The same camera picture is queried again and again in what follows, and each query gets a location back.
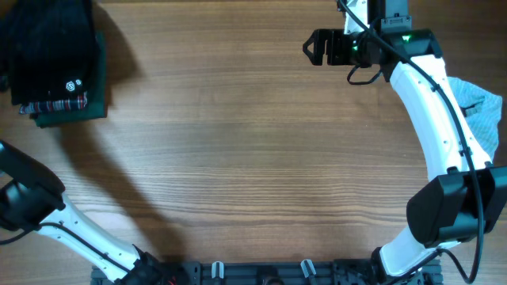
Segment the black knit skirt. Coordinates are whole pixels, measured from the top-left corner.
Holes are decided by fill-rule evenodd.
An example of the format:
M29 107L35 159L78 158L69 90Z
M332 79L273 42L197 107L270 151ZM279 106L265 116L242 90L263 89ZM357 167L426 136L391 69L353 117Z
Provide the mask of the black knit skirt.
M64 78L93 81L98 46L90 0L23 0L1 19L1 75L11 103L57 101Z

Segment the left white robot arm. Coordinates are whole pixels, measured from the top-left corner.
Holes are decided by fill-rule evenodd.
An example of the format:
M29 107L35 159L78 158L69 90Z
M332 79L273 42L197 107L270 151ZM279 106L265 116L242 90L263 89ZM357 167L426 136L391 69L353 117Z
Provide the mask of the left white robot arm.
M156 258L88 218L48 167L5 141L1 142L1 172L11 177L1 187L1 228L18 232L2 240L2 245L39 234L88 260L113 284L164 284L169 280Z

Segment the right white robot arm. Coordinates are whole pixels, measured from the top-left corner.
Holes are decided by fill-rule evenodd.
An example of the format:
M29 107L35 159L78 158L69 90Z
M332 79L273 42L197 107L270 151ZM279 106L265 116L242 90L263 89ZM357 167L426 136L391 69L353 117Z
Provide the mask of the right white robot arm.
M408 279L435 257L475 243L479 266L485 236L506 203L506 169L492 164L452 92L442 52L428 29L347 33L313 31L303 53L315 66L379 65L412 121L425 157L428 184L406 207L406 228L372 254L373 279Z

